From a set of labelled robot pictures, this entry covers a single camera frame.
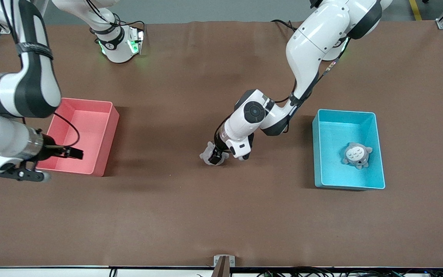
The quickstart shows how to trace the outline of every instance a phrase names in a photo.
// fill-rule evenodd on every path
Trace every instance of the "metal bracket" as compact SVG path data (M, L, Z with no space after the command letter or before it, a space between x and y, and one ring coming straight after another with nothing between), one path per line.
M437 24L437 28L438 28L439 30L443 30L443 24L441 24L441 23L438 21L438 18L435 19L435 23Z
M222 256L226 256L227 258L228 258L228 261L229 261L229 265L230 265L230 267L235 267L235 256L233 256L233 255L216 255L216 256L214 256L213 257L213 267L216 267L217 266L217 263L218 263L218 260L220 260L220 258L222 257Z

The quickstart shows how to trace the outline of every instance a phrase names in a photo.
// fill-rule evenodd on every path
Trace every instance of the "white plush face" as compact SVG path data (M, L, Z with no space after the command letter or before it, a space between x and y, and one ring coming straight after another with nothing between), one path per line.
M346 158L350 161L359 161L365 155L365 150L362 147L353 147L346 151Z

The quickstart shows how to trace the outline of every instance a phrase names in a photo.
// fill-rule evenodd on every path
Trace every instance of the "yellow floor line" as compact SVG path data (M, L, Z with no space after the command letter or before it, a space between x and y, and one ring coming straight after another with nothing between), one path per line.
M421 20L420 11L418 10L418 5L416 5L416 0L410 0L410 6L413 10L413 15L415 16L415 20Z

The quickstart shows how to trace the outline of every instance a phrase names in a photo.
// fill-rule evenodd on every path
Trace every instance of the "gray floor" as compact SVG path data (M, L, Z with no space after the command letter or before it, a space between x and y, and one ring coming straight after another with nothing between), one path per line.
M433 20L443 11L443 0L417 1L422 19ZM146 23L187 23L191 21L271 21L282 19L302 21L311 14L307 0L123 0L111 10L125 21L142 20ZM383 14L383 20L414 20L408 0L394 0ZM44 15L47 25L84 24L83 21L57 9L49 1Z

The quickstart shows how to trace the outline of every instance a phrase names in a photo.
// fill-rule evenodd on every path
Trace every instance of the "plastic bin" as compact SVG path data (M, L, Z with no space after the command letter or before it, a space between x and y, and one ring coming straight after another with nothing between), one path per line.
M83 150L83 160L51 157L39 162L37 168L103 176L119 120L119 113L112 102L63 98L56 112L80 132L80 141L73 147ZM72 144L77 137L74 129L56 116L53 116L47 134L60 145Z
M384 170L373 112L320 109L312 123L315 186L354 190L384 189ZM369 167L343 163L348 143L372 147Z

